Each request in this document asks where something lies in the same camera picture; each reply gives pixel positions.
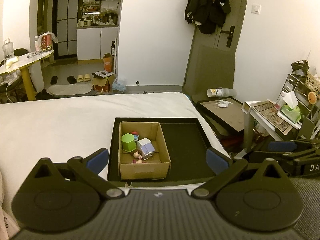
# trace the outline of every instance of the light switch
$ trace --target light switch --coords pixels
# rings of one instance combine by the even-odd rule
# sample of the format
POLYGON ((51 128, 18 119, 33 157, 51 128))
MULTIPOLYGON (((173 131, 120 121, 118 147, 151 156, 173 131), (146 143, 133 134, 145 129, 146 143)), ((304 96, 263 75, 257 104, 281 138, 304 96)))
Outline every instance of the light switch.
POLYGON ((255 13, 255 14, 260 14, 261 12, 261 5, 259 4, 253 4, 252 5, 252 10, 251 10, 252 13, 255 13))

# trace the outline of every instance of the kitchen cabinet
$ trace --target kitchen cabinet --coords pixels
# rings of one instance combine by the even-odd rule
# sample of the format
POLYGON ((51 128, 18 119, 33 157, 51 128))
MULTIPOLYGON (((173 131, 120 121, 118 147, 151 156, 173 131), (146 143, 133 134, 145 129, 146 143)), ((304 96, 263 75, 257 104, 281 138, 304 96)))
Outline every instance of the kitchen cabinet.
POLYGON ((101 28, 101 58, 103 58, 104 54, 111 53, 112 41, 115 41, 117 37, 117 27, 101 28))
POLYGON ((77 29, 78 60, 99 59, 111 53, 112 41, 118 37, 118 27, 77 29))
POLYGON ((101 58, 101 28, 77 30, 78 60, 101 58))

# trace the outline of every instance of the bed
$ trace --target bed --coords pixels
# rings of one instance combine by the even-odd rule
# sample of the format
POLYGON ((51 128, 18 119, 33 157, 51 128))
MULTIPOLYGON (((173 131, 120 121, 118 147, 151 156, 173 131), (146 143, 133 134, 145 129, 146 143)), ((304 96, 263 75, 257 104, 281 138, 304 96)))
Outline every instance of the bed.
MULTIPOLYGON (((12 215, 12 199, 40 158, 66 162, 73 156, 86 157, 101 147, 109 149, 115 117, 198 118, 211 145, 228 156, 210 126, 182 93, 102 95, 1 104, 0 171, 5 188, 4 210, 12 215)), ((100 173, 104 179, 107 179, 107 169, 100 173)), ((173 188, 191 191, 197 186, 173 188)))

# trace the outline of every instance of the rice cooker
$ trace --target rice cooker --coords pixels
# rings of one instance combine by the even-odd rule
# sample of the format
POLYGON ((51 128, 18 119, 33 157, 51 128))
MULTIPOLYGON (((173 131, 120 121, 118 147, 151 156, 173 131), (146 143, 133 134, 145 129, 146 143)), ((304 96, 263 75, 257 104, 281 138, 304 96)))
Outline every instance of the rice cooker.
POLYGON ((87 27, 87 26, 91 26, 91 20, 82 20, 80 21, 80 27, 87 27))

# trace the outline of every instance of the door handle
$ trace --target door handle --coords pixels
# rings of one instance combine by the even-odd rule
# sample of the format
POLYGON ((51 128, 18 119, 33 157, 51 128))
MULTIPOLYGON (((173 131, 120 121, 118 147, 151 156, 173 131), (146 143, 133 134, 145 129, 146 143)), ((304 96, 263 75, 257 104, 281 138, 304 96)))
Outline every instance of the door handle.
POLYGON ((231 47, 231 42, 232 42, 232 38, 233 38, 233 33, 235 32, 235 27, 233 25, 230 26, 230 31, 221 31, 221 33, 225 33, 228 34, 228 41, 227 41, 227 47, 230 48, 231 47))

